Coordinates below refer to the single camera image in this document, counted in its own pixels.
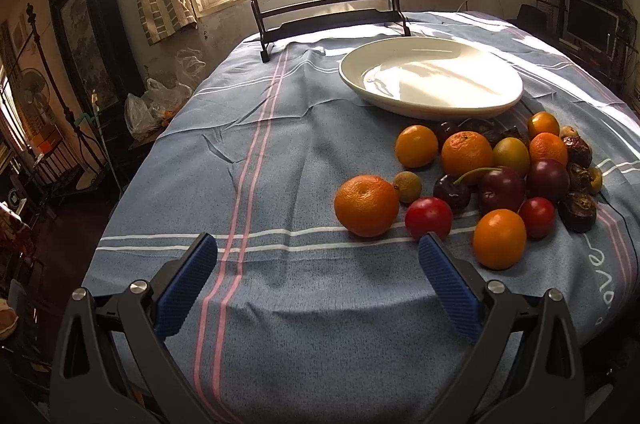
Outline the orange fruit upper left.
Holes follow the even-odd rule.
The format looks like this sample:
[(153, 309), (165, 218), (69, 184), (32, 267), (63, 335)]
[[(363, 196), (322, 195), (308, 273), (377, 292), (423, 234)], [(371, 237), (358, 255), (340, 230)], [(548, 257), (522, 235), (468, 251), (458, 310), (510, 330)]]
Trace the orange fruit upper left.
[(395, 155), (407, 169), (420, 169), (431, 164), (438, 155), (438, 139), (427, 126), (408, 126), (396, 139)]

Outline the dark cherry with stem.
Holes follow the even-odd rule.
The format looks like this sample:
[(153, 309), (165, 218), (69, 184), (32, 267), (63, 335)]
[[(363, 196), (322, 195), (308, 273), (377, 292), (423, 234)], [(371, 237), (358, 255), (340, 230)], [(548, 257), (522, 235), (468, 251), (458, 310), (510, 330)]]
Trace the dark cherry with stem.
[(472, 190), (470, 179), (480, 179), (486, 173), (498, 171), (495, 166), (482, 166), (465, 172), (459, 177), (445, 174), (434, 184), (433, 196), (446, 202), (454, 212), (464, 210), (471, 202)]

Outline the yellow green plum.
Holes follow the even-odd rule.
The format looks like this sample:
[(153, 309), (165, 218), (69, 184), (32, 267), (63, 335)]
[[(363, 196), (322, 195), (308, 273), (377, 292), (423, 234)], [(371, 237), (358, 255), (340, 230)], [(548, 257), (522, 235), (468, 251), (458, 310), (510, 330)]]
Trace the yellow green plum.
[(530, 159), (528, 149), (518, 138), (506, 137), (498, 141), (494, 149), (494, 164), (496, 166), (506, 166), (525, 176), (529, 170)]

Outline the small brown longan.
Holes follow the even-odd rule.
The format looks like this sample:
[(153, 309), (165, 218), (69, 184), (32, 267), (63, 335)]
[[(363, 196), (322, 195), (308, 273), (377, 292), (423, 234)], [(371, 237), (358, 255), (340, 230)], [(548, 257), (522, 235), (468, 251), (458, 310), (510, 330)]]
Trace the small brown longan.
[(401, 204), (410, 205), (420, 198), (422, 193), (421, 178), (409, 171), (398, 173), (393, 180), (393, 187)]

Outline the dark framed wall picture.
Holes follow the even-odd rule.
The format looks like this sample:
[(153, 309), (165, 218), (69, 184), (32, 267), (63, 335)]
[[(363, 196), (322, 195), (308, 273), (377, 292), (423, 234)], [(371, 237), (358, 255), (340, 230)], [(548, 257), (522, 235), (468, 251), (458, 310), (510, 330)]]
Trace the dark framed wall picture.
[(49, 0), (65, 71), (82, 109), (98, 99), (101, 112), (122, 113), (144, 86), (117, 0)]

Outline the plastic bags pile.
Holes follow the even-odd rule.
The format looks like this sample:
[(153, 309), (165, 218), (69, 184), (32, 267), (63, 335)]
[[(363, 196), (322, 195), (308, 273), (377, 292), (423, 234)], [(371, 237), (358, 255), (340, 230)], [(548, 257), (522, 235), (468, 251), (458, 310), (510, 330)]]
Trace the plastic bags pile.
[(204, 79), (206, 62), (196, 48), (181, 48), (171, 65), (145, 69), (145, 91), (128, 94), (125, 104), (127, 129), (135, 140), (142, 140), (166, 127), (194, 94)]

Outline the dark wrinkled passion fruit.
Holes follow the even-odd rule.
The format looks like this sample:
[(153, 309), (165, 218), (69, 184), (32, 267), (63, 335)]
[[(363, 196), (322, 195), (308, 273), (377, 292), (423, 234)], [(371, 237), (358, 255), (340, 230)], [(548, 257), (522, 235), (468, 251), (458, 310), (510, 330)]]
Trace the dark wrinkled passion fruit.
[(597, 203), (583, 192), (570, 192), (559, 204), (559, 215), (571, 233), (588, 233), (597, 220)]

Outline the white oval plate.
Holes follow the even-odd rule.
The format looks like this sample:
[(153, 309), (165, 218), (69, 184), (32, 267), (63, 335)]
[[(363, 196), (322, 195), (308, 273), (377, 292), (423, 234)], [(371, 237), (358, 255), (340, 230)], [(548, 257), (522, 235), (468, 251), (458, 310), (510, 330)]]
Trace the white oval plate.
[(369, 104), (423, 120), (494, 118), (524, 92), (509, 62), (485, 48), (431, 36), (363, 44), (344, 56), (340, 74)]

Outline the large mandarin orange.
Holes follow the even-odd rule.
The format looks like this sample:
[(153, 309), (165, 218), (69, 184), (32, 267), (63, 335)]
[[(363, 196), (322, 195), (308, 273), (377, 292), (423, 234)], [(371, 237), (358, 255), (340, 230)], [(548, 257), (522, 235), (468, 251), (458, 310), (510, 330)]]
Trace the large mandarin orange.
[(374, 238), (386, 233), (399, 213), (392, 184), (376, 175), (358, 175), (345, 181), (334, 197), (337, 220), (358, 237)]

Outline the dark red plum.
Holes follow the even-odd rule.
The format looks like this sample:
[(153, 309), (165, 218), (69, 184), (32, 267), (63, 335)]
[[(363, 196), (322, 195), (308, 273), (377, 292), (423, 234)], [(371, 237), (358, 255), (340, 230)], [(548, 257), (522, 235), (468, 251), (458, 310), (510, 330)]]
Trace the dark red plum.
[(517, 212), (525, 196), (523, 178), (510, 167), (489, 171), (478, 183), (478, 209), (482, 214), (494, 210)]
[(565, 166), (558, 161), (542, 159), (530, 167), (526, 184), (529, 196), (558, 203), (570, 189), (570, 177)]

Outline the red cherry tomato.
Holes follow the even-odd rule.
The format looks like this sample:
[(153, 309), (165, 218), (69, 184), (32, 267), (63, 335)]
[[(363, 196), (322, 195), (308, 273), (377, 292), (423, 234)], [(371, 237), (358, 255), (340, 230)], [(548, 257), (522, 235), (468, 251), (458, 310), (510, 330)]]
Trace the red cherry tomato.
[(524, 222), (529, 240), (544, 239), (554, 227), (555, 208), (547, 199), (541, 197), (527, 199), (520, 207), (518, 215)]
[(452, 227), (454, 215), (442, 199), (424, 197), (411, 203), (405, 215), (405, 226), (413, 239), (420, 240), (427, 233), (436, 233), (446, 239)]

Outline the small orange top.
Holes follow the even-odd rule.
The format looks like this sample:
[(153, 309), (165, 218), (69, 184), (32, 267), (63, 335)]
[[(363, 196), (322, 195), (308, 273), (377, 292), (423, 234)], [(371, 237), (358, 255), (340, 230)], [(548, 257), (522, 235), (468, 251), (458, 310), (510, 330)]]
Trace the small orange top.
[(534, 139), (542, 133), (558, 136), (560, 134), (560, 125), (554, 115), (547, 111), (539, 111), (528, 119), (527, 132), (530, 139)]

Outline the blue striped tablecloth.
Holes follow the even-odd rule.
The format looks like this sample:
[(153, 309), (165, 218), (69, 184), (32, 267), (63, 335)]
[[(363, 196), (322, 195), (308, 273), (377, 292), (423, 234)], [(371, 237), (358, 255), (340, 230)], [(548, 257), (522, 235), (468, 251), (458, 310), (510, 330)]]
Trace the blue striped tablecloth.
[(639, 290), (639, 122), (505, 21), (240, 43), (157, 137), (84, 285), (195, 423), (582, 419)]

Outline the television monitor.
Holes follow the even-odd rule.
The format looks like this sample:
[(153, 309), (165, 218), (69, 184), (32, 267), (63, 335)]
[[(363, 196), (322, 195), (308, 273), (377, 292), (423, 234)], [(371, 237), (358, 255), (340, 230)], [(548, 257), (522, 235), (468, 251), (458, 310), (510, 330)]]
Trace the television monitor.
[(603, 0), (559, 0), (559, 33), (612, 59), (620, 15)]

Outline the smooth orange fruit front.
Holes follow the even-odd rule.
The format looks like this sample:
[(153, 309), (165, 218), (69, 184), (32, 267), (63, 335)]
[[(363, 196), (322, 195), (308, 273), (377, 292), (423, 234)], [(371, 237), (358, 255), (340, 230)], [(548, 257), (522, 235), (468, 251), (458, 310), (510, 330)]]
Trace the smooth orange fruit front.
[(493, 210), (477, 223), (472, 247), (480, 265), (493, 270), (514, 266), (526, 249), (527, 235), (520, 215), (507, 209)]

